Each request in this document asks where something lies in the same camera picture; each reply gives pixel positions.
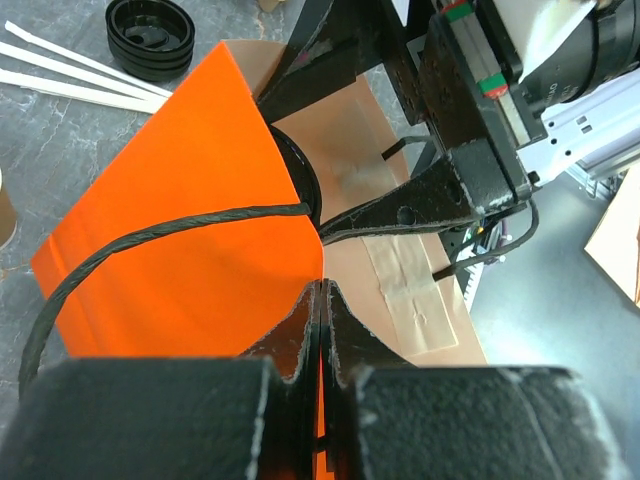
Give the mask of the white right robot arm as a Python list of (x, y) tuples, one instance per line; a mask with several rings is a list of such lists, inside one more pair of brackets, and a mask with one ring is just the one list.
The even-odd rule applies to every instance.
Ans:
[(533, 72), (509, 20), (523, 1), (308, 1), (258, 96), (279, 121), (383, 65), (411, 124), (426, 124), (440, 157), (389, 193), (320, 228), (325, 244), (363, 236), (438, 233), (528, 200), (533, 174), (519, 148), (546, 135), (545, 109), (633, 71), (639, 5), (590, 8)]

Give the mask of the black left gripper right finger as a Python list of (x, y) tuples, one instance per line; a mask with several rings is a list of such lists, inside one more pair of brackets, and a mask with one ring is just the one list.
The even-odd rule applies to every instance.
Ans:
[(580, 377), (548, 366), (418, 367), (320, 302), (326, 467), (337, 479), (626, 479)]

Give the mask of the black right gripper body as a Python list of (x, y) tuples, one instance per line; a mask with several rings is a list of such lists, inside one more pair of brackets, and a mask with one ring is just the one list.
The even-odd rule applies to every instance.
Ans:
[(404, 28), (407, 119), (425, 123), (479, 219), (527, 202), (533, 174), (518, 149), (543, 136), (518, 85), (521, 55), (495, 1), (412, 1)]

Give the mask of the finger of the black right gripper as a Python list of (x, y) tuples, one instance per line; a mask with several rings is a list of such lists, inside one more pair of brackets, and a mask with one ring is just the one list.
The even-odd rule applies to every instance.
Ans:
[(479, 218), (472, 196), (449, 158), (374, 200), (323, 223), (325, 246), (358, 237), (438, 233)]
[(402, 92), (404, 28), (391, 1), (306, 1), (256, 103), (263, 118), (274, 123), (380, 64)]

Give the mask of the orange paper bag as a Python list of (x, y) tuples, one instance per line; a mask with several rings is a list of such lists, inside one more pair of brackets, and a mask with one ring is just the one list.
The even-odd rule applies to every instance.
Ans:
[[(36, 252), (46, 296), (105, 244), (193, 214), (297, 196), (253, 94), (282, 52), (221, 42), (111, 162)], [(199, 227), (110, 256), (66, 300), (70, 360), (235, 358), (331, 274), (394, 352), (419, 366), (486, 358), (459, 289), (436, 286), (434, 236), (350, 240), (323, 251), (311, 222), (270, 217)]]

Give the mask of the black coffee cup lid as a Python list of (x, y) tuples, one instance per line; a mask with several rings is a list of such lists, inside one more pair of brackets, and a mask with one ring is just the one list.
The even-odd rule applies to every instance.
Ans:
[(300, 201), (309, 206), (310, 220), (318, 228), (321, 220), (322, 193), (311, 162), (301, 148), (282, 130), (270, 125), (269, 131), (284, 160)]

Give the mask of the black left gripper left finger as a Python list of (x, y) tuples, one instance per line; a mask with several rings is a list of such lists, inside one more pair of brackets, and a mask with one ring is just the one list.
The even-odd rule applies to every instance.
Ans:
[(28, 389), (5, 479), (310, 479), (320, 286), (235, 358), (70, 360)]

